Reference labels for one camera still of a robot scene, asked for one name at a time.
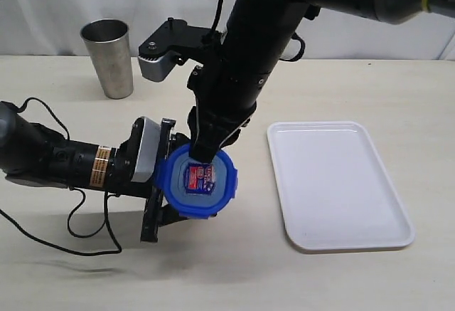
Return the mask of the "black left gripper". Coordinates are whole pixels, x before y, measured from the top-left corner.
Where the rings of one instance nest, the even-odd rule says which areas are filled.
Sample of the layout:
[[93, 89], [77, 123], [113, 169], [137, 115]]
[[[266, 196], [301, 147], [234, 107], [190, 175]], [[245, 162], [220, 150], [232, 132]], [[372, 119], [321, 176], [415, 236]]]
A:
[[180, 132], [172, 134], [176, 121], [167, 118], [162, 119], [158, 123], [161, 126], [161, 134], [153, 174], [145, 183], [132, 182], [143, 127], [139, 118], [133, 123], [129, 138], [121, 143], [115, 153], [112, 168], [109, 170], [106, 190], [117, 196], [133, 196], [145, 200], [140, 241], [156, 243], [159, 228], [189, 219], [187, 216], [180, 215], [172, 205], [163, 206], [164, 193], [156, 186], [155, 178], [159, 162], [167, 158], [170, 151], [190, 144], [191, 139]]

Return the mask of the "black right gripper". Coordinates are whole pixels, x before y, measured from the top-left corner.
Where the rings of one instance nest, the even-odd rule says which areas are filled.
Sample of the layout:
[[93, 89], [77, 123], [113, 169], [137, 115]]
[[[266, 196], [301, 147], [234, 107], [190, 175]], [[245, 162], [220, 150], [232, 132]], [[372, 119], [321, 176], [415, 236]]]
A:
[[174, 51], [175, 67], [195, 62], [187, 81], [195, 97], [188, 115], [195, 160], [213, 160], [221, 147], [234, 144], [257, 108], [258, 66], [247, 62], [242, 48], [250, 41], [167, 19], [138, 47], [138, 55], [152, 58]]

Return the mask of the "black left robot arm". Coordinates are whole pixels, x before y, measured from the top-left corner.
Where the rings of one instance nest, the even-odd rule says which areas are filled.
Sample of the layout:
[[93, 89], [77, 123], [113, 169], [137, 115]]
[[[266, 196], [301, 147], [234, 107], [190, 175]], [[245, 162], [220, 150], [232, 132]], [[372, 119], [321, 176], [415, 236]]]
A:
[[25, 105], [1, 102], [1, 170], [6, 180], [24, 186], [89, 189], [145, 199], [141, 241], [158, 241], [158, 229], [184, 221], [164, 203], [158, 165], [188, 138], [174, 134], [174, 120], [156, 123], [139, 117], [118, 148], [70, 139], [20, 115]]

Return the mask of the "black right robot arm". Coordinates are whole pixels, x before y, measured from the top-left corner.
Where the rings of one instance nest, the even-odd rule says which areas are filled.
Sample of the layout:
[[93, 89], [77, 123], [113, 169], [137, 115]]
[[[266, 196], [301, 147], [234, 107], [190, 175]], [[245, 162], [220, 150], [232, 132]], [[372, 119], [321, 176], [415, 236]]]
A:
[[140, 45], [138, 60], [154, 82], [187, 60], [198, 63], [188, 79], [196, 99], [188, 115], [192, 158], [211, 162], [237, 140], [299, 24], [321, 9], [400, 24], [422, 12], [451, 17], [454, 0], [236, 0], [223, 32], [169, 18]]

